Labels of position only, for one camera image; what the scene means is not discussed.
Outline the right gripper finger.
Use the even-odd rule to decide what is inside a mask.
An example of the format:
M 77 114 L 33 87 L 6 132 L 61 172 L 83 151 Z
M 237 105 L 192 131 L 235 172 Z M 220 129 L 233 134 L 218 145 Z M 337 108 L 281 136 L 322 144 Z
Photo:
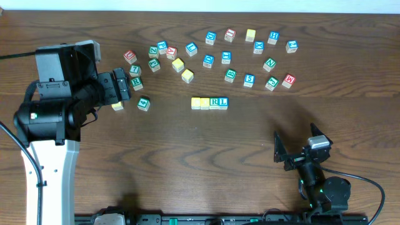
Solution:
M 287 158 L 286 148 L 284 147 L 278 133 L 274 131 L 274 162 L 280 163 L 285 161 L 286 158 Z
M 324 133 L 312 122 L 310 124 L 312 137 L 322 136 Z

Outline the yellow C block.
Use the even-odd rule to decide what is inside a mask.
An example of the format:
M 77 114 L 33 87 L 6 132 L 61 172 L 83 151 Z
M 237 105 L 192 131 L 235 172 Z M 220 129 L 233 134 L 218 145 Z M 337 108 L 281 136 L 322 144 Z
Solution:
M 198 110 L 201 108 L 201 98 L 200 97 L 192 97 L 191 98 L 191 109 Z

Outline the yellow O block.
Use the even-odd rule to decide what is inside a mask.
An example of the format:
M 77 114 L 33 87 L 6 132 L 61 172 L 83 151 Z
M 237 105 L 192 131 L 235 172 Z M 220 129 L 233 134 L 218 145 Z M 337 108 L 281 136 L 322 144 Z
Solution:
M 209 110 L 210 107 L 210 98 L 209 97 L 202 97 L 200 99 L 200 108 L 201 110 Z

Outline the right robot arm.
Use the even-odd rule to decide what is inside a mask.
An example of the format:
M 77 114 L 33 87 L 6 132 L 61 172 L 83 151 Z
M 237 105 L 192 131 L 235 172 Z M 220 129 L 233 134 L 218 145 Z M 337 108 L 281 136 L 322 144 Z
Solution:
M 337 176 L 326 177 L 321 168 L 321 163 L 330 157 L 333 142 L 315 124 L 310 124 L 310 128 L 312 136 L 297 154 L 289 154 L 275 132 L 274 162 L 283 162 L 285 171 L 299 173 L 299 191 L 306 192 L 302 198 L 309 201 L 312 209 L 319 213 L 346 211 L 351 195 L 350 182 Z

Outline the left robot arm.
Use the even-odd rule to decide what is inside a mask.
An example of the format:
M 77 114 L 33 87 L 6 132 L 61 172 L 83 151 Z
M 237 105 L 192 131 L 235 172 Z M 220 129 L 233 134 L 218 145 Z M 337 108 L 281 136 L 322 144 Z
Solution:
M 121 68 L 98 73 L 40 69 L 14 115 L 26 172 L 27 224 L 74 223 L 74 175 L 81 128 L 97 108 L 127 101 Z

